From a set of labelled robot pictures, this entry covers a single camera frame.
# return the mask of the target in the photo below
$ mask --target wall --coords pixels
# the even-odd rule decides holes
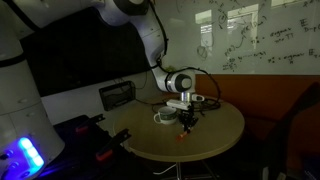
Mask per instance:
[[[136,90],[137,99],[144,99],[161,93],[156,86],[155,79],[151,72],[127,76],[124,77],[123,80],[134,82],[136,88],[138,88]],[[112,134],[113,122],[126,106],[123,105],[111,111],[105,111],[100,99],[99,89],[113,85],[116,82],[106,81],[59,94],[45,96],[41,99],[52,124],[57,124],[80,115],[93,117],[98,114],[103,114],[106,120],[100,122],[99,125]]]
[[[246,125],[264,138],[292,106],[296,98],[320,76],[298,75],[214,75],[221,98],[235,105],[246,118]],[[206,75],[197,75],[198,94],[216,96],[214,84]],[[320,103],[300,113],[292,125],[288,167],[301,169],[300,155],[320,153]]]
[[[161,0],[164,65],[213,74],[320,74],[320,1]]]

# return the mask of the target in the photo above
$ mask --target dark wall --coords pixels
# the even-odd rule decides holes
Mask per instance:
[[[85,9],[21,40],[41,96],[149,70],[141,38]]]

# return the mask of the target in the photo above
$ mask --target chair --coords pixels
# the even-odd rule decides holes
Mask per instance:
[[[292,121],[299,112],[319,101],[320,84],[315,82],[297,98],[263,141],[245,134],[234,148],[206,162],[221,174],[219,179],[286,179],[287,142]]]

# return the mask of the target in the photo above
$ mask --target cable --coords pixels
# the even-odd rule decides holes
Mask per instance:
[[[166,102],[169,100],[170,98],[168,99],[163,99],[162,102],[158,102],[158,103],[148,103],[148,102],[145,102],[145,101],[141,101],[139,99],[135,99],[136,101],[138,101],[139,103],[142,103],[142,104],[146,104],[146,105],[150,105],[151,106],[151,109],[154,113],[157,113],[156,110],[154,110],[154,107],[155,106],[165,106],[166,105]]]
[[[146,84],[147,84],[147,81],[148,81],[148,72],[146,71],[146,75],[145,75],[145,80],[144,80],[144,84],[142,87],[136,87],[136,90],[141,90],[141,89],[144,89],[146,87]]]
[[[217,91],[217,98],[214,99],[214,100],[212,100],[212,101],[214,101],[214,103],[211,105],[211,108],[206,109],[206,110],[217,109],[217,108],[219,108],[219,107],[221,106],[221,105],[220,105],[220,102],[219,102],[220,97],[221,97],[220,87],[219,87],[218,83],[213,79],[213,77],[212,77],[207,71],[202,70],[202,69],[200,69],[200,68],[195,68],[195,67],[186,67],[186,68],[183,68],[183,69],[179,69],[179,70],[177,70],[177,71],[169,72],[169,71],[165,70],[165,69],[162,67],[161,58],[159,58],[159,59],[157,60],[157,63],[158,63],[159,68],[160,68],[162,71],[168,73],[168,75],[167,75],[167,77],[166,77],[166,79],[165,79],[165,83],[167,82],[168,77],[169,77],[171,74],[178,73],[178,72],[182,72],[182,71],[185,71],[185,70],[195,70],[195,71],[200,71],[200,72],[206,74],[206,75],[210,78],[210,80],[214,83],[214,85],[215,85],[215,87],[216,87],[216,91]]]
[[[38,27],[21,9],[13,0],[3,0],[8,4],[12,11],[25,23],[30,29],[37,32],[41,28]]]
[[[167,168],[166,170],[164,170],[164,171],[162,171],[162,172],[159,172],[159,173],[157,173],[157,172],[153,172],[153,174],[154,174],[154,175],[161,175],[161,174],[163,174],[163,173],[165,173],[165,172],[169,171],[170,169],[174,168],[175,166],[176,166],[176,164],[174,164],[174,165],[170,166],[169,168]]]
[[[204,115],[203,114],[204,111],[210,111],[210,110],[218,109],[220,107],[221,107],[221,104],[216,103],[215,99],[206,98],[205,101],[194,103],[194,112],[200,112],[202,115]]]
[[[166,31],[164,30],[164,27],[163,27],[163,25],[162,25],[162,23],[161,23],[161,21],[160,21],[160,18],[159,18],[159,16],[158,16],[158,14],[156,13],[156,10],[155,10],[155,7],[154,7],[153,3],[150,2],[149,4],[150,4],[150,7],[151,7],[151,9],[152,9],[152,11],[153,11],[153,14],[155,15],[155,17],[156,17],[156,19],[157,19],[157,21],[158,21],[158,23],[159,23],[160,30],[161,30],[162,35],[163,35],[163,41],[164,41],[164,52],[163,52],[163,54],[164,54],[164,56],[165,56],[165,55],[167,54],[168,40],[169,40],[169,39],[167,38]]]

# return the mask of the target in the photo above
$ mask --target blue light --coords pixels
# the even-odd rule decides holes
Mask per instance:
[[[20,144],[22,145],[22,147],[24,149],[29,149],[29,148],[33,147],[31,141],[28,138],[21,138]]]
[[[34,147],[31,147],[31,148],[27,149],[27,153],[32,158],[34,158],[34,157],[39,155],[38,151]]]
[[[43,159],[40,156],[34,157],[32,160],[37,166],[41,167],[44,164]]]
[[[37,149],[33,146],[32,142],[25,137],[21,138],[18,144],[28,162],[28,172],[30,172],[30,175],[38,172],[44,165],[44,161]]]

